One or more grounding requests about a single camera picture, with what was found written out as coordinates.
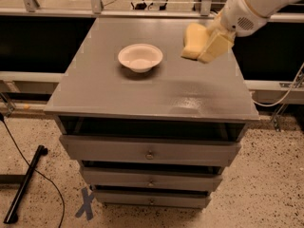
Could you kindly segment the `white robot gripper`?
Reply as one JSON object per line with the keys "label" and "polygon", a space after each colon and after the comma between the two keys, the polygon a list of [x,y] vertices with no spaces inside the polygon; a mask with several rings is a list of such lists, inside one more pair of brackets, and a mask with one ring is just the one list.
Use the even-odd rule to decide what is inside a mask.
{"label": "white robot gripper", "polygon": [[[221,13],[207,26],[207,30],[212,33],[198,60],[205,64],[214,61],[233,47],[236,36],[252,35],[267,22],[268,19],[255,12],[246,0],[227,0]],[[230,31],[220,31],[221,25]]]}

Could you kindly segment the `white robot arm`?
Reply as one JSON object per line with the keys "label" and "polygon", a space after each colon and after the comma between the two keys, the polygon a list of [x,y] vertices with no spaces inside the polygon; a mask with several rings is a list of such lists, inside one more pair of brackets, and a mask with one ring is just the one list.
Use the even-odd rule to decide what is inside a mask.
{"label": "white robot arm", "polygon": [[300,0],[227,0],[214,21],[207,26],[207,38],[197,60],[210,63],[226,53],[236,37],[254,34],[280,9]]}

